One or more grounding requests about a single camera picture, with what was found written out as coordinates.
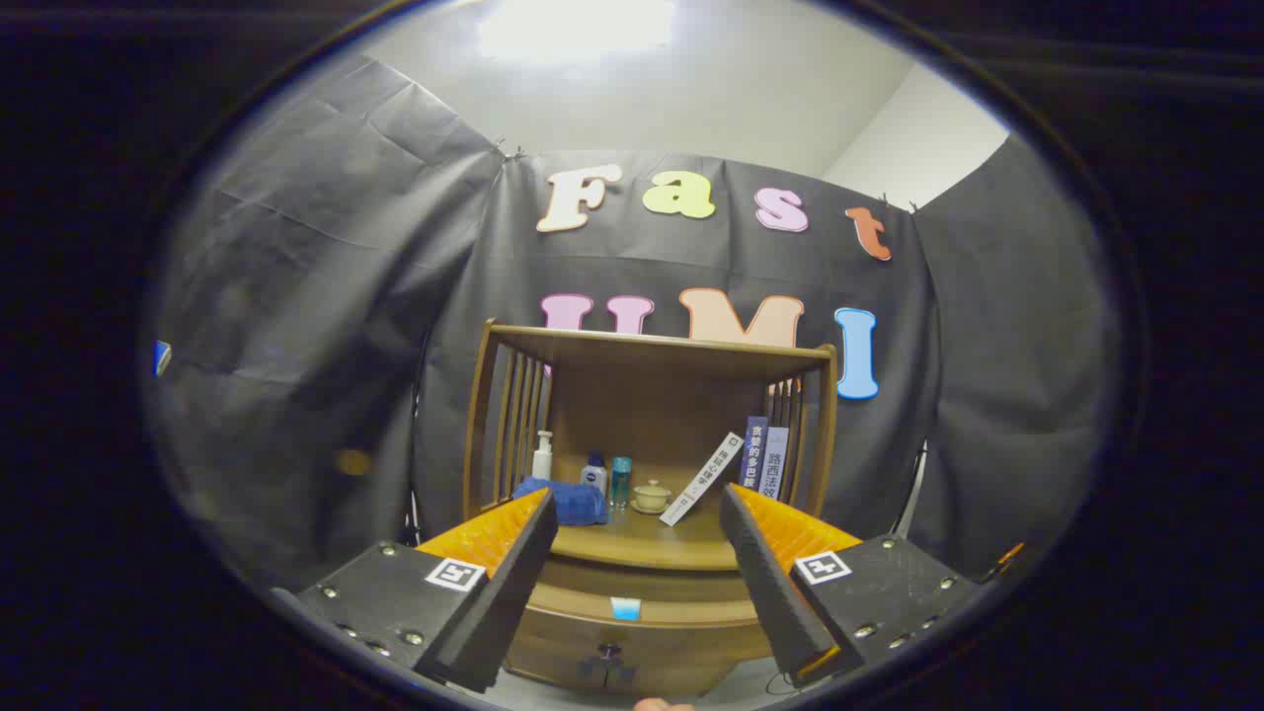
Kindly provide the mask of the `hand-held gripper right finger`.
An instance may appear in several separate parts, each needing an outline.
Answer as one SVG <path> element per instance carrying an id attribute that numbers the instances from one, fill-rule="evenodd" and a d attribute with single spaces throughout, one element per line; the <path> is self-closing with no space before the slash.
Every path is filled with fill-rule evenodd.
<path id="1" fill-rule="evenodd" d="M 902 536 L 861 540 L 739 485 L 726 487 L 719 521 L 796 688 L 901 657 L 980 595 Z"/>

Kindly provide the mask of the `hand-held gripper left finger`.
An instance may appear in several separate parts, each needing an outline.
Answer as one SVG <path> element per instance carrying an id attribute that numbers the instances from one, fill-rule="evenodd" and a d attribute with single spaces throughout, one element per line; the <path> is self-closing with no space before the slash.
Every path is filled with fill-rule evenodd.
<path id="1" fill-rule="evenodd" d="M 557 534 L 540 490 L 418 547 L 379 541 L 295 595 L 295 616 L 394 674 L 483 692 L 501 674 Z"/>

